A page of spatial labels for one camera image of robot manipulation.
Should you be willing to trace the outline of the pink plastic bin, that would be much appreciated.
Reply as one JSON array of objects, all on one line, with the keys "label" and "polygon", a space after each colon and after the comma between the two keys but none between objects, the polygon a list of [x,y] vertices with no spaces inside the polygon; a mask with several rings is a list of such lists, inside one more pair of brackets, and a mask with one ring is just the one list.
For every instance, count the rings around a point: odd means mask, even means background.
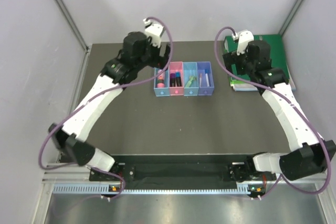
[{"label": "pink plastic bin", "polygon": [[[181,73],[182,87],[170,87],[170,73]],[[183,73],[183,63],[181,61],[171,62],[169,65],[169,91],[171,96],[183,96],[184,95],[184,73]]]}]

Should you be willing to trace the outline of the pink lid pen jar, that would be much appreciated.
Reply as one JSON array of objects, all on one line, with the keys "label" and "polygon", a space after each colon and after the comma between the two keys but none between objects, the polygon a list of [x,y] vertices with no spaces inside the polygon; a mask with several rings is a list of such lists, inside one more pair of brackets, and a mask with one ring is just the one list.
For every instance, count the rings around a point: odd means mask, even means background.
[{"label": "pink lid pen jar", "polygon": [[156,87],[157,88],[165,88],[165,71],[159,70],[158,71],[159,76],[156,80]]}]

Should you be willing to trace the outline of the sky blue plastic bin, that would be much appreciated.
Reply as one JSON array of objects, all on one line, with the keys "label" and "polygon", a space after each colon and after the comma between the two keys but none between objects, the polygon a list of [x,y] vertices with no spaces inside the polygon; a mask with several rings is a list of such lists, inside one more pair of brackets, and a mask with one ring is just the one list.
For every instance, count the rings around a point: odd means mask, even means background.
[{"label": "sky blue plastic bin", "polygon": [[[156,76],[158,74],[158,71],[161,69],[155,68],[154,69],[154,75]],[[154,79],[154,93],[157,97],[168,97],[170,96],[170,91],[169,91],[169,71],[165,71],[165,88],[157,88],[156,87],[156,80],[157,77]]]}]

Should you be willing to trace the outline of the purple cap black highlighter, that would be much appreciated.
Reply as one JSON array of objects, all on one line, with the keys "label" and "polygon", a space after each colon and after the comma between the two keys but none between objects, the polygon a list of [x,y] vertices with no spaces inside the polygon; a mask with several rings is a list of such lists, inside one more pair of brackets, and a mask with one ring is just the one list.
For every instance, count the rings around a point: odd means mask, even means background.
[{"label": "purple cap black highlighter", "polygon": [[176,86],[176,77],[175,73],[170,73],[170,87]]}]

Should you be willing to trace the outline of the blue cap black highlighter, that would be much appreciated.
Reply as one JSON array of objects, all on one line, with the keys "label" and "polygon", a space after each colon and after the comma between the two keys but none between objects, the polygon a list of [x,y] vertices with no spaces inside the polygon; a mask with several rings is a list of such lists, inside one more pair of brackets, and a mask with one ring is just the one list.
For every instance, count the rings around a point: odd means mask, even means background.
[{"label": "blue cap black highlighter", "polygon": [[177,87],[182,87],[183,86],[180,72],[175,73],[175,81],[176,81],[176,86]]}]

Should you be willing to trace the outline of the white marker blue cap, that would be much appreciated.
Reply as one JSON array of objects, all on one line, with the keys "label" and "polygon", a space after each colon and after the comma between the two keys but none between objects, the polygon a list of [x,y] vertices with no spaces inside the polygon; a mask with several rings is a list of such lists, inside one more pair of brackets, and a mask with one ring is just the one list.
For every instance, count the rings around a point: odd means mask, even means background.
[{"label": "white marker blue cap", "polygon": [[206,78],[206,85],[207,85],[207,87],[210,87],[207,69],[205,69],[205,78]]}]

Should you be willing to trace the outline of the light blue plastic bin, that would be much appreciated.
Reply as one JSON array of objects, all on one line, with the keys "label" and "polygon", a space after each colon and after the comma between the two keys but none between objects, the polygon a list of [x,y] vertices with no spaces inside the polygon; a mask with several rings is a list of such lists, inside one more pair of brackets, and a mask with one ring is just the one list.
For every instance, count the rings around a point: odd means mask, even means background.
[{"label": "light blue plastic bin", "polygon": [[[184,73],[184,96],[197,96],[199,90],[198,84],[198,72],[196,62],[183,62]],[[196,80],[193,82],[190,88],[186,88],[185,85],[189,79],[189,76],[195,76]]]}]

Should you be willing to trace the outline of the white marker orange cap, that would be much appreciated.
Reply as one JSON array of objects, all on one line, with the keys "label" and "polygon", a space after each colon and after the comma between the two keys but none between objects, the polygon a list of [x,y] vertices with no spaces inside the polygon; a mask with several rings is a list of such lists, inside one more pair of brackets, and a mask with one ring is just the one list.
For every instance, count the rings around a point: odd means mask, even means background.
[{"label": "white marker orange cap", "polygon": [[202,87],[202,73],[200,73],[200,77],[199,77],[199,87]]}]

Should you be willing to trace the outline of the purple-blue plastic bin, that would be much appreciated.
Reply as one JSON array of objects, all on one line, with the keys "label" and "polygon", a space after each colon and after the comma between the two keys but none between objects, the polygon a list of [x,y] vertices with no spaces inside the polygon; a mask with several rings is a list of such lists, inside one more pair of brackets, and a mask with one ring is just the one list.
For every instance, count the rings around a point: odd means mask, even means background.
[{"label": "purple-blue plastic bin", "polygon": [[[210,87],[206,85],[206,78],[205,78],[205,69],[208,71],[208,78]],[[198,95],[212,95],[214,91],[214,80],[213,80],[213,72],[212,66],[209,61],[199,61],[197,62],[197,72],[198,72],[198,84],[199,84],[199,75],[202,73],[202,87],[199,87]]]}]

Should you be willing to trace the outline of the green glitter glue tube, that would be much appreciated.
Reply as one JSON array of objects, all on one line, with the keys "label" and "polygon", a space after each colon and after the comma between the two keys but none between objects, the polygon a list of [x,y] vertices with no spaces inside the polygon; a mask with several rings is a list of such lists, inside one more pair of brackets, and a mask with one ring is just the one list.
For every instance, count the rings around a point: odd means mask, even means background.
[{"label": "green glitter glue tube", "polygon": [[185,85],[186,88],[190,88],[191,85],[193,84],[193,82],[196,80],[196,77],[195,76],[189,76],[189,79]]}]

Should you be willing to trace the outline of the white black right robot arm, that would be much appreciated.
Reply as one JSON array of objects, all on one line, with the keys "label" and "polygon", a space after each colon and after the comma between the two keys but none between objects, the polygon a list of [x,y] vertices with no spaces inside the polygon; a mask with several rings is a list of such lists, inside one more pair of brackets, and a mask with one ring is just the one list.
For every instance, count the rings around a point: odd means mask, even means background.
[{"label": "white black right robot arm", "polygon": [[249,76],[257,83],[261,97],[272,108],[288,141],[288,154],[260,153],[247,160],[245,174],[252,180],[264,172],[282,173],[296,180],[323,173],[335,154],[335,143],[315,135],[305,123],[306,116],[294,98],[289,80],[281,68],[272,66],[271,46],[263,40],[248,42],[245,52],[223,54],[225,67]]}]

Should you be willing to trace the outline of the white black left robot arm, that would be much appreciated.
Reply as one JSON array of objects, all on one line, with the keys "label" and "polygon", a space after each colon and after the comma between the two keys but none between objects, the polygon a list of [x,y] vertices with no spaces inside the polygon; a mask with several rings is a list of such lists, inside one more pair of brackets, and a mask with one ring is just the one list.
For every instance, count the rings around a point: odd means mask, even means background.
[{"label": "white black left robot arm", "polygon": [[117,56],[105,63],[92,88],[69,119],[49,127],[52,141],[61,153],[79,166],[100,170],[107,180],[117,178],[119,168],[114,158],[86,140],[104,110],[126,87],[134,84],[143,68],[166,67],[171,48],[167,45],[164,55],[160,56],[162,35],[162,31],[137,31],[124,38]]}]

